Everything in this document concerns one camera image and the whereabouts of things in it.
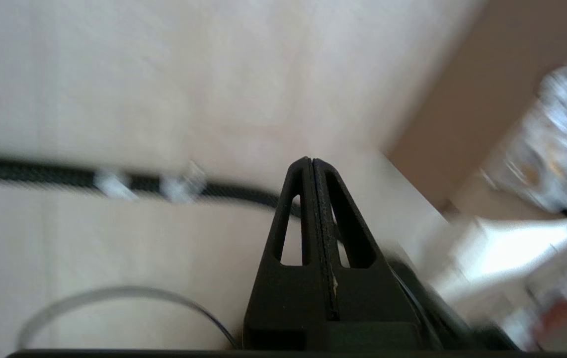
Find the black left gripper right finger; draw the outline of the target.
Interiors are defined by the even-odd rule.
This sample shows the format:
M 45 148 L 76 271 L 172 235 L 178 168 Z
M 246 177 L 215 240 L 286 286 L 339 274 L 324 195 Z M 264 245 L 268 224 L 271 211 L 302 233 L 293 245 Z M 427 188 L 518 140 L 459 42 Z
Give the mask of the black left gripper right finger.
M 421 349 L 419 311 L 386 262 L 338 171 L 314 161 L 329 343 L 336 349 Z

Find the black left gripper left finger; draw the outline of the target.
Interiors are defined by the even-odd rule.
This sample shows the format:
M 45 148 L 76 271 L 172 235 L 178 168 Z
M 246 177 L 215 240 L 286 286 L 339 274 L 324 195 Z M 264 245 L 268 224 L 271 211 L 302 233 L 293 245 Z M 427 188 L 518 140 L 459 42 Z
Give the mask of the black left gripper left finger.
M 301 200 L 301 265 L 281 262 L 293 199 Z M 270 226 L 243 320 L 243 347 L 251 351 L 310 351 L 336 316 L 329 256 L 324 244 L 313 161 L 290 165 Z

